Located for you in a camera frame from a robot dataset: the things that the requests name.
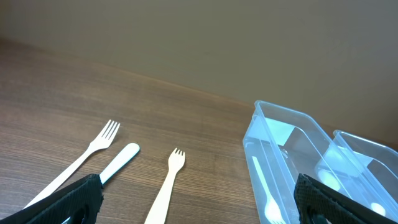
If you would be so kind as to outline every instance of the wood grain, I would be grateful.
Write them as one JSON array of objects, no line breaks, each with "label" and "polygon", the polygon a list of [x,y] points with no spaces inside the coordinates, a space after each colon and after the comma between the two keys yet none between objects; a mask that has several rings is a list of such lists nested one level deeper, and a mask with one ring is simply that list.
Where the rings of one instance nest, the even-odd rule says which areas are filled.
[{"label": "wood grain", "polygon": [[242,145],[253,111],[240,101],[0,40],[0,219],[24,208],[114,119],[121,127],[111,147],[63,185],[99,174],[126,144],[141,146],[106,184],[97,223],[143,223],[175,147],[187,158],[167,223],[259,223]]}]

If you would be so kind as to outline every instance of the fork handle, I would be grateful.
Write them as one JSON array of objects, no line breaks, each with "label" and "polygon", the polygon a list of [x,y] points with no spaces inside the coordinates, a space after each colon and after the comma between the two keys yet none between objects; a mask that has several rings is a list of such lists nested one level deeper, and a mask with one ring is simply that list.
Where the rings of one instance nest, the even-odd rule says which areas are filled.
[{"label": "fork handle", "polygon": [[176,172],[169,170],[163,186],[156,196],[155,202],[149,210],[145,224],[163,224],[166,221],[167,210],[169,209],[170,197]]},{"label": "fork handle", "polygon": [[46,186],[33,200],[31,200],[24,208],[27,208],[34,203],[46,198],[54,191],[56,191],[94,151],[90,147],[68,168],[66,168],[57,178],[55,178],[48,186]]}]

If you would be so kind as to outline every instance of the beige wall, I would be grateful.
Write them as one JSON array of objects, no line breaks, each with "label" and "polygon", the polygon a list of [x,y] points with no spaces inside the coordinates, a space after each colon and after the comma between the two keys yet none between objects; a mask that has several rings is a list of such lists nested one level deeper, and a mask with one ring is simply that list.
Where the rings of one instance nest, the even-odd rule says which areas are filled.
[{"label": "beige wall", "polygon": [[396,0],[8,4],[1,36],[398,142]]}]

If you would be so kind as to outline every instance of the plastic container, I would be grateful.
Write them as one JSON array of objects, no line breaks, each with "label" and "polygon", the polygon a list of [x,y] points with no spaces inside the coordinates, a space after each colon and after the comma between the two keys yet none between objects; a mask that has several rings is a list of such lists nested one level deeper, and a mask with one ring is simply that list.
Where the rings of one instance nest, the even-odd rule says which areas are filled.
[{"label": "plastic container", "polygon": [[387,218],[398,220],[398,152],[344,131],[334,131],[334,142],[350,159],[374,192],[357,188],[352,198]]},{"label": "plastic container", "polygon": [[[300,223],[293,197],[299,173],[353,200],[376,191],[377,184],[363,174],[367,168],[351,162],[357,159],[352,150],[332,141],[310,116],[265,101],[255,107],[243,145],[261,223]],[[382,203],[383,196],[376,195],[374,201]]]}]

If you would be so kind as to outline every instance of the table surface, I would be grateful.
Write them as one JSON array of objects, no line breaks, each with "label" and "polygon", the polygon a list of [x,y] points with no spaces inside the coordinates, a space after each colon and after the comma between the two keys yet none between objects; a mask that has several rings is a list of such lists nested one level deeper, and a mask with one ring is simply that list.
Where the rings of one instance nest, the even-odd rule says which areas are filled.
[{"label": "table surface", "polygon": [[106,183],[97,223],[144,223],[176,147],[186,161],[166,223],[259,223],[242,145],[253,105],[1,39],[0,73],[0,220],[114,119],[121,127],[113,144],[63,184],[99,174],[125,145],[140,145]]}]

